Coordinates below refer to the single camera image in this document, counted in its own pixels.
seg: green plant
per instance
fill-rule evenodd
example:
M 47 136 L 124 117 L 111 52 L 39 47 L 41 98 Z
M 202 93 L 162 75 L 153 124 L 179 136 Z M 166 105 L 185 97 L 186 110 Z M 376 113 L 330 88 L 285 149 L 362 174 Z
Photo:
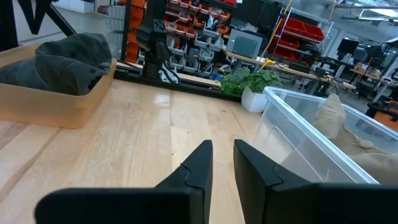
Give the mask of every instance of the green plant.
M 221 81 L 221 91 L 226 94 L 242 94 L 248 86 L 253 93 L 262 93 L 266 86 L 282 85 L 272 70 L 260 70 L 250 74 L 248 68 L 239 68 L 233 75 L 226 75 Z
M 241 95 L 243 93 L 244 87 L 241 85 L 240 78 L 236 78 L 233 75 L 226 75 L 220 81 L 221 91 L 225 94 L 232 95 L 238 94 Z

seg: gray fabric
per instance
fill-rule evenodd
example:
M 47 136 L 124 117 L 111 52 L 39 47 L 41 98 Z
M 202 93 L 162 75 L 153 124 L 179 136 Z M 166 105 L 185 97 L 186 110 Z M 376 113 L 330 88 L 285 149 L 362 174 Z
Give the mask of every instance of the gray fabric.
M 85 95 L 89 84 L 109 73 L 112 55 L 101 34 L 75 34 L 39 46 L 35 57 L 0 68 L 0 83 Z

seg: potted plant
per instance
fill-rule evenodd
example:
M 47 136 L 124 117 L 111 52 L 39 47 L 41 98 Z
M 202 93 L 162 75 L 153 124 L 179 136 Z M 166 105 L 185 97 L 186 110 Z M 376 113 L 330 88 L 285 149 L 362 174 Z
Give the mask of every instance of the potted plant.
M 272 70 L 259 70 L 250 74 L 248 68 L 239 68 L 233 75 L 226 75 L 221 81 L 221 91 L 226 94 L 242 94 L 242 106 L 252 113 L 261 113 L 266 108 L 266 86 L 282 85 Z

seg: cardboard tray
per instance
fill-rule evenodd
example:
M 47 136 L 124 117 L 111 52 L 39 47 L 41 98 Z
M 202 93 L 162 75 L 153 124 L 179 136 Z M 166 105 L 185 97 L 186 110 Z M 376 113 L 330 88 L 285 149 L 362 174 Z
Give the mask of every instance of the cardboard tray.
M 0 67 L 33 57 L 37 47 L 30 45 L 0 52 Z M 61 128 L 84 127 L 108 92 L 115 68 L 116 59 L 113 59 L 110 72 L 84 96 L 0 83 L 0 120 Z

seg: wooden table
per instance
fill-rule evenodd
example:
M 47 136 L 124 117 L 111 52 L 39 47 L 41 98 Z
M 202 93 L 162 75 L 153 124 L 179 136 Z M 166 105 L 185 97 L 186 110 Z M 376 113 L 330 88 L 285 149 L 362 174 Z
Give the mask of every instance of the wooden table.
M 354 69 L 350 69 L 351 72 L 353 72 L 354 74 L 357 74 L 358 77 L 362 77 L 365 76 L 366 78 L 371 78 L 373 80 L 377 80 L 378 82 L 383 84 L 383 87 L 377 92 L 376 97 L 374 97 L 373 102 L 377 102 L 380 97 L 383 95 L 383 93 L 385 92 L 385 90 L 387 89 L 387 87 L 391 86 L 391 87 L 397 87 L 398 83 L 394 83 L 394 82 L 387 82 L 386 80 L 381 79 L 380 77 L 375 77 L 373 75 L 370 74 L 365 74 L 361 71 L 357 71 Z
M 114 80 L 84 128 L 0 121 L 0 223 L 34 223 L 36 203 L 65 187 L 153 187 L 205 139 L 210 223 L 244 223 L 233 140 L 251 142 L 260 119 L 239 103 Z
M 234 57 L 236 59 L 239 60 L 243 60 L 245 62 L 249 62 L 249 63 L 253 63 L 256 65 L 263 65 L 265 63 L 265 59 L 264 58 L 260 58 L 257 57 L 257 59 L 253 59 L 253 58 L 247 58 L 245 56 L 242 55 L 237 55 L 231 52 L 226 51 L 226 47 L 224 46 L 222 51 L 229 57 Z M 291 68 L 289 68 L 287 65 L 282 65 L 282 66 L 278 66 L 278 65 L 266 65 L 266 67 L 268 68 L 273 68 L 274 70 L 277 70 L 279 72 L 285 72 L 285 73 L 289 73 L 289 74 L 293 74 L 302 78 L 309 78 L 312 80 L 318 80 L 318 77 L 312 73 L 305 73 L 305 72 L 300 72 L 297 70 L 293 70 Z M 330 78 L 321 78 L 321 80 L 323 82 L 329 82 L 331 83 L 331 79 Z M 343 82 L 343 88 L 348 88 L 348 89 L 352 89 L 355 90 L 356 87 L 353 85 L 350 85 L 349 83 Z

